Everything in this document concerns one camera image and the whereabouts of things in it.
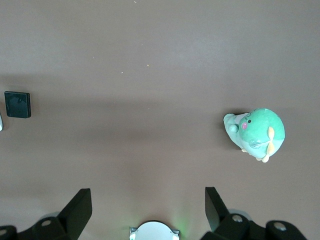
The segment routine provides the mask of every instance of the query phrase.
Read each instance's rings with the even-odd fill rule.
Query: small white object
[[[281,222],[275,222],[274,224],[274,227],[280,231],[286,231],[287,228],[285,225],[283,225]]]
[[[0,230],[0,236],[5,235],[7,233],[7,229]]]
[[[51,224],[51,220],[45,220],[43,223],[41,223],[42,227],[48,226]]]
[[[149,221],[131,232],[129,240],[179,240],[179,233],[162,222]]]
[[[242,217],[239,216],[239,215],[233,215],[233,216],[232,216],[232,219],[233,219],[233,221],[235,221],[235,222],[237,222],[237,223],[242,223],[242,222],[243,222]]]
[[[3,123],[2,123],[2,118],[1,118],[1,114],[0,114],[0,131],[2,131],[2,129],[3,129]]]

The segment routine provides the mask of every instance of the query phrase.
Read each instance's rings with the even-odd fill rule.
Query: brown floor
[[[320,2],[2,0],[0,225],[22,231],[91,188],[80,240],[129,239],[159,220],[197,240],[205,187],[257,224],[318,239]],[[268,163],[242,153],[224,114],[266,107],[286,140]]]

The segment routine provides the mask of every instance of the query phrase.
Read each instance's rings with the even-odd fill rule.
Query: screw
[[[7,229],[0,230],[0,236],[5,235],[7,233]]]
[[[281,222],[275,222],[274,224],[274,227],[280,231],[286,231],[286,226],[283,225]]]
[[[240,217],[239,215],[233,215],[232,216],[233,221],[237,222],[237,223],[242,223],[242,217]]]
[[[51,220],[45,220],[43,223],[41,223],[42,227],[48,226],[51,224]]]

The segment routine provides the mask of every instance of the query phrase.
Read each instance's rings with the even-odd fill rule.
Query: black block
[[[27,92],[5,91],[6,114],[12,118],[31,117],[30,94]]]

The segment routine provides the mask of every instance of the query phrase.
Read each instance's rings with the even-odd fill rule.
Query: plush toy face
[[[267,162],[284,141],[285,128],[273,111],[258,108],[240,120],[239,138],[250,155]]]

